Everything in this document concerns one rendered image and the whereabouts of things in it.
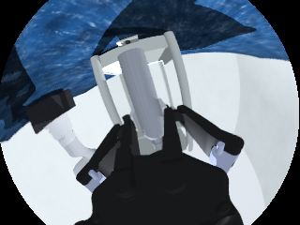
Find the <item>grey bottle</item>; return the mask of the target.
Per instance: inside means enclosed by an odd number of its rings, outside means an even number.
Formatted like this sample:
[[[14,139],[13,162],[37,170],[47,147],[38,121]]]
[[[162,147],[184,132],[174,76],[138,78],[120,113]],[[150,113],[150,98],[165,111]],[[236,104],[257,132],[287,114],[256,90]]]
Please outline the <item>grey bottle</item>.
[[[144,51],[130,49],[117,58],[142,132],[156,150],[161,150],[164,120]]]

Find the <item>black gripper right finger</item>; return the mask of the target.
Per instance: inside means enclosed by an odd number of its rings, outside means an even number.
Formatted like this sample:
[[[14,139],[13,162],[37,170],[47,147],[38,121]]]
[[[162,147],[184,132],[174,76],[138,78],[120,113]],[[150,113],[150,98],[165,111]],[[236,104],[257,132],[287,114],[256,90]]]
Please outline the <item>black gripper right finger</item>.
[[[185,105],[179,105],[173,110],[161,98],[158,101],[164,118],[162,156],[158,177],[163,190],[169,194],[176,194],[186,186],[187,173],[175,123],[177,121],[209,157],[211,164],[228,173],[243,149],[244,140],[220,129]]]

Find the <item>white open shelving unit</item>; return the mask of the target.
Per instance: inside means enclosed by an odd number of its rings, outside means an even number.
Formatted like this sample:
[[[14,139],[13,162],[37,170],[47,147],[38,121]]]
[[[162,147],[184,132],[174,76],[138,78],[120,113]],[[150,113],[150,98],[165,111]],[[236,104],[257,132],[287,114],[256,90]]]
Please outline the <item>white open shelving unit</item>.
[[[99,92],[114,125],[120,124],[120,126],[122,126],[123,123],[113,103],[113,98],[111,96],[104,74],[119,75],[129,108],[132,110],[133,104],[131,102],[128,89],[125,84],[125,80],[117,56],[120,53],[133,48],[143,49],[148,65],[158,63],[169,106],[175,109],[173,106],[172,94],[164,68],[164,66],[166,66],[173,60],[183,105],[186,105],[192,110],[186,68],[176,38],[172,31],[165,32],[162,36],[147,37],[143,39],[138,39],[138,35],[127,37],[125,39],[117,41],[116,44],[119,47],[105,52],[102,55],[94,55],[90,58]],[[186,135],[184,134],[181,129],[183,128],[183,126],[180,125],[179,121],[175,123],[178,129],[182,150],[187,150],[189,152],[192,151],[193,138],[187,131]],[[139,127],[139,131],[137,131],[137,134],[141,155],[150,155],[157,151],[152,144],[152,140],[147,139],[144,136],[141,125]]]

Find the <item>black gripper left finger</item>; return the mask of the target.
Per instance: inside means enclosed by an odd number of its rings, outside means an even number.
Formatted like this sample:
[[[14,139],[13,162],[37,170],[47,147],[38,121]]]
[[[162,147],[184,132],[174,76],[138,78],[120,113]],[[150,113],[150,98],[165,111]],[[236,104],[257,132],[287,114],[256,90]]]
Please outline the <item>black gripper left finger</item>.
[[[89,162],[76,176],[76,180],[91,193],[109,175],[110,190],[114,194],[127,199],[136,192],[133,156],[141,153],[137,136],[140,123],[134,107],[122,119],[124,125],[115,124],[111,128]]]

